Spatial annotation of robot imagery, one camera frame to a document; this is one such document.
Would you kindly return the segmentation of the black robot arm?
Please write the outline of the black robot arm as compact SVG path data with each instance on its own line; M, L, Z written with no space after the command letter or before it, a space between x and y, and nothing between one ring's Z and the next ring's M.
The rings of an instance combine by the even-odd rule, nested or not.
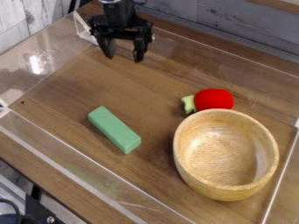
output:
M112 59L116 39L133 42L135 63L144 60L148 44L153 42L153 23L136 14L135 0L99 0L104 13L89 18L89 33L104 55Z

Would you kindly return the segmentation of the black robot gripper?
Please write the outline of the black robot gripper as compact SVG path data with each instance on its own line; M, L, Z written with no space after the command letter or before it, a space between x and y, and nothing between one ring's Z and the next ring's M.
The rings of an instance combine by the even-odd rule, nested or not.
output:
M97 40L104 55L112 59L116 53L115 39L135 41L135 63L144 60L148 43L153 42L153 23L133 15L127 24L112 24L104 15L92 16L88 20L89 33Z

